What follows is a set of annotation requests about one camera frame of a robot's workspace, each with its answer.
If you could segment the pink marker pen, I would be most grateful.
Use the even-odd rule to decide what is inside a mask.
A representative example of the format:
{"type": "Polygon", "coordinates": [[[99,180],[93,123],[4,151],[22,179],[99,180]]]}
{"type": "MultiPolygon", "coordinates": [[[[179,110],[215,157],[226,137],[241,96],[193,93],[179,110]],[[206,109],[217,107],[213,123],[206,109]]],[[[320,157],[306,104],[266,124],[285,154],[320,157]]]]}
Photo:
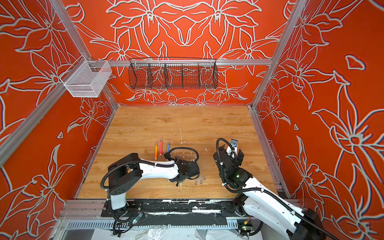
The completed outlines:
{"type": "Polygon", "coordinates": [[[159,155],[163,155],[163,138],[160,138],[160,144],[159,144],[159,155]]]}

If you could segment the blue marker pen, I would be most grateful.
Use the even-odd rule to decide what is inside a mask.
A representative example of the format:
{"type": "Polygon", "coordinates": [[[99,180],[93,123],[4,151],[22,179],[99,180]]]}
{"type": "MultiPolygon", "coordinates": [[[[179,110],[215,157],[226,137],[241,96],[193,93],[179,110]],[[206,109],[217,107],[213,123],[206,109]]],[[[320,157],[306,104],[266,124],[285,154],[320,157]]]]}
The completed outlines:
{"type": "Polygon", "coordinates": [[[167,143],[166,153],[168,153],[171,149],[171,141],[169,140],[167,143]]]}

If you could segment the orange marker pen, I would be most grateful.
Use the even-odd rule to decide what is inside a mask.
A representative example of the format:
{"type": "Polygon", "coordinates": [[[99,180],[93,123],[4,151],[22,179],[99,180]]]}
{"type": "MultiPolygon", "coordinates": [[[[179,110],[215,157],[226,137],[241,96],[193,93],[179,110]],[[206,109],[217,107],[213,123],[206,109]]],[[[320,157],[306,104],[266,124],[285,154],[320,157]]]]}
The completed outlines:
{"type": "Polygon", "coordinates": [[[155,160],[159,157],[159,144],[158,141],[155,141],[155,160]]]}

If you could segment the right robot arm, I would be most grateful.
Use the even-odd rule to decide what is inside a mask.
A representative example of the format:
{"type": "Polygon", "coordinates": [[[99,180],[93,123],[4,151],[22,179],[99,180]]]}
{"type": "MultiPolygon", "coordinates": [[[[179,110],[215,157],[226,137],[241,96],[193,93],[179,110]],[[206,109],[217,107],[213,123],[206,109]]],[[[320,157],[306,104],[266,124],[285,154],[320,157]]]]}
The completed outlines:
{"type": "Polygon", "coordinates": [[[285,240],[336,239],[326,231],[319,215],[282,199],[251,173],[241,168],[244,154],[223,138],[216,141],[213,155],[222,185],[231,193],[240,210],[276,231],[285,240]]]}

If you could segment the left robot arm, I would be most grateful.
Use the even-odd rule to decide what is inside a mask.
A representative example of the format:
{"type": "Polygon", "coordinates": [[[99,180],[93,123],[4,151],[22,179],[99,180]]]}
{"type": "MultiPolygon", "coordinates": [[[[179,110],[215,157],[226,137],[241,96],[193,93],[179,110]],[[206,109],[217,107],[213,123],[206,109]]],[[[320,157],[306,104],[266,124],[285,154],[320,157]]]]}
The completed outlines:
{"type": "Polygon", "coordinates": [[[148,161],[132,153],[108,167],[100,186],[107,191],[110,207],[113,211],[124,208],[127,204],[127,192],[140,180],[167,179],[179,185],[185,180],[195,180],[200,177],[198,160],[199,153],[192,148],[176,147],[164,154],[165,162],[148,161]],[[195,159],[188,161],[172,152],[185,150],[192,152],[195,159]]]}

